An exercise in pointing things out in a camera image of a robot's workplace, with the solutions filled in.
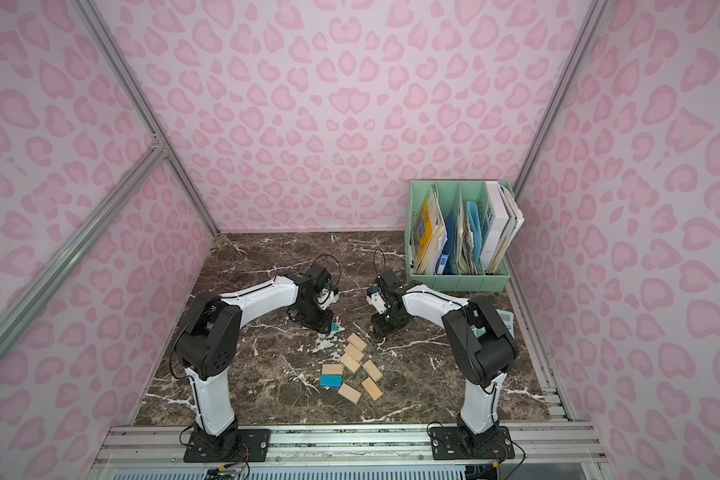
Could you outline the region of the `wooden block top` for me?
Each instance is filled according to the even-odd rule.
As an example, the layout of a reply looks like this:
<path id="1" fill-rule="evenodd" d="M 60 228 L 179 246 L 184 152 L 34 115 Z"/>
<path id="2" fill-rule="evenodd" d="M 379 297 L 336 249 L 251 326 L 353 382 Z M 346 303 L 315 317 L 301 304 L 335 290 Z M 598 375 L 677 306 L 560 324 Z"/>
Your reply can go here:
<path id="1" fill-rule="evenodd" d="M 356 334 L 351 334 L 348 337 L 348 342 L 359 351 L 364 351 L 367 348 L 367 343 Z"/>

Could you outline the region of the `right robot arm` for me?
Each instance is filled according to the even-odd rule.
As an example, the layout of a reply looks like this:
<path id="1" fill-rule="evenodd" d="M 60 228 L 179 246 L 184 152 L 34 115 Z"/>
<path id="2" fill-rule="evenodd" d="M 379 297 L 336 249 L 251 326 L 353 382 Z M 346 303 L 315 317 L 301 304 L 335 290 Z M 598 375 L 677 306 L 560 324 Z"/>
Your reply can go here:
<path id="1" fill-rule="evenodd" d="M 377 282 L 366 290 L 366 301 L 375 309 L 373 330 L 381 337 L 414 317 L 443 328 L 466 379 L 459 424 L 475 436 L 497 427 L 499 397 L 519 347 L 488 296 L 454 297 L 419 283 L 391 287 Z"/>

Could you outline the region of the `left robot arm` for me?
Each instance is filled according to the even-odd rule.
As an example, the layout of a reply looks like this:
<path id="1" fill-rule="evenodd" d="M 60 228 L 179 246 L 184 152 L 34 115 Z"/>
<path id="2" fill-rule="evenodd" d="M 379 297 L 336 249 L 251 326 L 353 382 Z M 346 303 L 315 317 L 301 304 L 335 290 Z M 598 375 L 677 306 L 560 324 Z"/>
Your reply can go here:
<path id="1" fill-rule="evenodd" d="M 211 437 L 227 434 L 236 422 L 228 370 L 243 327 L 279 309 L 301 326 L 327 334 L 338 281 L 314 263 L 304 273 L 288 272 L 231 293 L 205 292 L 195 298 L 173 351 L 184 368 L 196 402 L 195 425 Z"/>

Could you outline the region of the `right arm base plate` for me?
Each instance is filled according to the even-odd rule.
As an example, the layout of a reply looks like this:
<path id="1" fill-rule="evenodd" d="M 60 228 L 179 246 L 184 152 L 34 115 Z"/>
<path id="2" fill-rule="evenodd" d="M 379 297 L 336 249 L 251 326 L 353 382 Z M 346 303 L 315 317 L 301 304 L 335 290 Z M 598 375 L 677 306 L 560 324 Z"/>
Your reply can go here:
<path id="1" fill-rule="evenodd" d="M 488 460 L 502 463 L 516 456 L 509 429 L 493 426 L 474 434 L 467 427 L 428 428 L 434 460 Z"/>

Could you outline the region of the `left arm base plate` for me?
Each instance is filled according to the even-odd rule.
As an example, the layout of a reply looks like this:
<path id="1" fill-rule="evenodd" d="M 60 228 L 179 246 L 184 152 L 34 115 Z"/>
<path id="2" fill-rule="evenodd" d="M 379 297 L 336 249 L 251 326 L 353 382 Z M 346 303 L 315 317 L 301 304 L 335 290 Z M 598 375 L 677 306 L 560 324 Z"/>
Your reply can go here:
<path id="1" fill-rule="evenodd" d="M 186 446 L 185 463 L 264 462 L 269 449 L 271 431 L 268 429 L 232 428 L 219 436 L 207 434 L 195 427 Z"/>

